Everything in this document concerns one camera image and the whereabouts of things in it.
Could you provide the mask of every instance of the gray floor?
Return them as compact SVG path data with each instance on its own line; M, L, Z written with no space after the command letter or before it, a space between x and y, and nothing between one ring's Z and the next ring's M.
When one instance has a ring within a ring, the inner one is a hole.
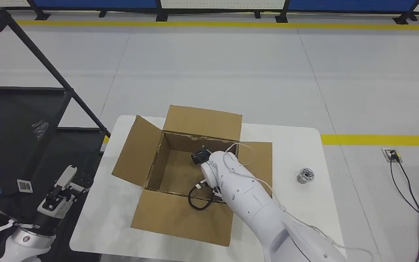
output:
M16 14L20 19L28 16ZM96 17L64 13L51 19ZM330 22L322 16L290 19ZM352 20L391 23L387 18L345 16L331 21ZM164 117L169 105L177 104L240 113L244 122L314 127L322 134L417 134L419 130L417 31L24 29L110 129L119 115ZM0 35L0 57L0 85L58 86L11 31ZM75 104L61 125L94 126ZM367 248L374 261L414 261L418 216L392 185L380 148L324 146L345 245ZM415 164L419 148L396 149L419 190ZM398 169L395 175L407 192ZM348 258L369 259L361 252L348 252ZM146 259L104 255L102 261Z

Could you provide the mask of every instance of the cardboard box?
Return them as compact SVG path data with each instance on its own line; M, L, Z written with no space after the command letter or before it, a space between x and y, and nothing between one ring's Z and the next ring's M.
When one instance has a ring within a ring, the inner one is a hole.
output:
M188 193L203 180L191 154L202 146L225 151L240 141L242 116L221 111L171 105L163 130L140 116L113 170L113 175L143 187L131 227L222 246L230 244L233 213L221 201L198 211L189 206ZM234 146L242 163L272 186L272 144L242 142L255 151ZM211 195L196 190L193 202L203 206Z

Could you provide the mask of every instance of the power outlet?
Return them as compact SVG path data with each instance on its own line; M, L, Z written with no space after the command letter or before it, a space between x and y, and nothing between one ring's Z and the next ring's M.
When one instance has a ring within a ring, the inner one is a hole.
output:
M384 158L387 160L387 162L390 163L392 161L392 154L390 152L392 152L394 150L395 153L397 154L397 156L399 156L400 163L403 163L403 160L401 159L401 155L397 150L391 149L391 148L381 148L381 150L382 150L382 153L384 154Z

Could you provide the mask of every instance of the black cable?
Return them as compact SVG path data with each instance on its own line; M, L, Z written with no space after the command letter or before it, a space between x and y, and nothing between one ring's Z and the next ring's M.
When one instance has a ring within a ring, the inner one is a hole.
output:
M397 191L399 191L399 194L401 195L401 197L403 197L403 199L406 201L406 203L411 207L411 208L413 208L413 210L414 211L416 211L417 213L419 213L419 210L417 210L416 208L414 208L413 207L413 205L405 198L405 196L401 193L401 191L400 191L400 189L399 189L399 187L397 186L397 184L396 184L396 182L395 182L395 180L394 180L394 175L393 175L393 166L392 166L392 163L393 163L393 160L392 159L390 159L390 172L392 173L392 179L393 179L393 183L394 183L394 185L395 185L395 188L397 189ZM408 185L409 185L409 188L410 188L410 181L409 181L409 178L407 178L407 183L408 183Z
M414 195L413 195L412 186L410 185L410 179L409 179L409 177L407 176L405 169L404 169L404 168L403 168L403 166L401 165L400 160L399 160L399 159L396 159L396 161L399 163L400 168L401 168L401 170L403 171L403 173L404 173L404 175L405 175L405 177L406 177L407 184L409 185L409 192L410 192L410 195L412 196L413 201L414 201L414 203L416 204L416 207L417 207L417 208L418 208L418 210L419 210L419 204L418 204L418 201L416 201L416 198L415 198L415 197L414 197Z
M198 207L198 206L195 206L193 203L192 203L192 192L195 190L195 189L197 189L197 187L194 185L194 187L189 191L189 194L188 194L188 202L189 202L189 204L194 208L194 209L196 209L196 210L204 210L204 209L206 209L208 206L210 206L210 204L213 202L213 200L214 200L214 195L215 195L215 193L214 193L214 191L212 191L212 194L211 194L211 198L210 198L210 200L207 202L207 204L205 204L205 206L203 206L203 207Z

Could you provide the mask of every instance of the box flap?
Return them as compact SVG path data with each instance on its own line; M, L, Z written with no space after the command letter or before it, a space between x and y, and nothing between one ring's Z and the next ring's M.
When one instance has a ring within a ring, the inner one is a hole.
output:
M206 201L196 199L197 205ZM202 211L184 196L143 190L131 227L228 246L233 213L226 204L212 203Z
M161 136L162 131L159 128L138 115L112 174L144 186Z
M246 168L256 177L267 182L272 187L272 143L270 142L241 142L251 149L239 145L238 160L240 163L250 163ZM271 190L262 183L264 189L272 196Z
M239 141L242 116L222 111L171 105L163 129Z

